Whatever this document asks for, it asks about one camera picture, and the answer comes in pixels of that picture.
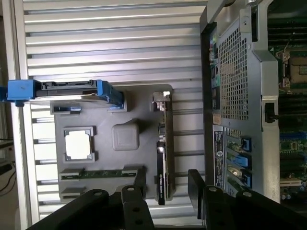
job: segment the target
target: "cable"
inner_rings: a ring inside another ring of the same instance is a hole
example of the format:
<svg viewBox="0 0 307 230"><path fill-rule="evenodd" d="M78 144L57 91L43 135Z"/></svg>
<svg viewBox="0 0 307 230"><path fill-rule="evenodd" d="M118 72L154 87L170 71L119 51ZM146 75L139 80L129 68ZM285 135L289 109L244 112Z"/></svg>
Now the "cable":
<svg viewBox="0 0 307 230"><path fill-rule="evenodd" d="M16 174L16 167L15 167L15 165L14 165L13 162L12 162L12 165L13 165L15 171L14 171L14 172L12 173L12 175L9 177L9 180L8 180L8 182L6 183L6 185L5 185L2 189L0 189L0 192L2 192L4 189L6 189L6 188L9 186L9 184L10 184L10 182L11 182L11 179L13 178L14 174Z"/></svg>
<svg viewBox="0 0 307 230"><path fill-rule="evenodd" d="M6 185L2 189L0 189L0 192L2 192L4 189L6 189L9 186L9 184L11 182L11 179L13 178L13 176L15 174L16 174L16 171L14 171L13 174L10 176L10 178L9 178L8 182L6 183Z"/></svg>
<svg viewBox="0 0 307 230"><path fill-rule="evenodd" d="M15 176L15 180L14 180L13 186L9 189L9 191L7 191L7 192L4 193L4 194L1 194L0 197L7 195L8 193L10 193L10 192L13 190L13 188L15 187L15 184L16 184L16 177L17 177L17 176Z"/></svg>

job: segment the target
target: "circuit board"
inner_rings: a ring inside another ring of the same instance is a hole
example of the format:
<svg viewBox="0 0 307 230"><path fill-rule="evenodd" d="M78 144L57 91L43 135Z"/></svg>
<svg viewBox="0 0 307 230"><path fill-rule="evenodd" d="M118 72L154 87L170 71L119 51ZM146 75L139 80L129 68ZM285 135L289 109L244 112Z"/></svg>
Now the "circuit board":
<svg viewBox="0 0 307 230"><path fill-rule="evenodd" d="M122 170L83 171L80 175L62 176L62 180L81 180L95 178L135 177L136 173L122 173Z"/></svg>
<svg viewBox="0 0 307 230"><path fill-rule="evenodd" d="M307 201L307 42L303 19L268 22L269 51L278 61L281 202Z"/></svg>

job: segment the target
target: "motherboard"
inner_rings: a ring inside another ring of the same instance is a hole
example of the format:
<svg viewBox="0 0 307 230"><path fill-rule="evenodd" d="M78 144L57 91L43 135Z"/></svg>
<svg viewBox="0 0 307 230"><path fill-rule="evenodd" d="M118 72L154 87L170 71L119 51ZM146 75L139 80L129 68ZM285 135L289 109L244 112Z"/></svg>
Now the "motherboard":
<svg viewBox="0 0 307 230"><path fill-rule="evenodd" d="M281 203L307 201L307 21L268 22L269 51L278 61Z"/></svg>

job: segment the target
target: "silver metal shutter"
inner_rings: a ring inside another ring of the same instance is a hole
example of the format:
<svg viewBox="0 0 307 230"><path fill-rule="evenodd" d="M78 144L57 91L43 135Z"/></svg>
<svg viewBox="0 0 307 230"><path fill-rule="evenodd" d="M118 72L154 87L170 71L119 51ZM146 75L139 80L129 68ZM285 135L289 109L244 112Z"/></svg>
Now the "silver metal shutter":
<svg viewBox="0 0 307 230"><path fill-rule="evenodd" d="M155 224L200 224L187 196L187 171L204 172L199 17L205 3L12 0L3 4L7 49L15 54L14 20L17 31L18 58L8 54L10 79L104 79L114 85L173 87L177 193L165 207L147 200ZM12 112L25 228L63 205L57 185L54 118L41 106L26 105Z"/></svg>

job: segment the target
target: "ventilation grille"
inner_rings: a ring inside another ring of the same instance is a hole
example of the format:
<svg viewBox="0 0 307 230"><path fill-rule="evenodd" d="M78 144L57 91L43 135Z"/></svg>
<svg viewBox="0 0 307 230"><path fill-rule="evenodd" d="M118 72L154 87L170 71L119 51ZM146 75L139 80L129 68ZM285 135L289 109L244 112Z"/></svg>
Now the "ventilation grille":
<svg viewBox="0 0 307 230"><path fill-rule="evenodd" d="M239 130L226 128L226 134L227 136L231 136L233 138L241 138L242 133Z"/></svg>
<svg viewBox="0 0 307 230"><path fill-rule="evenodd" d="M219 45L222 118L248 120L246 39L236 29Z"/></svg>

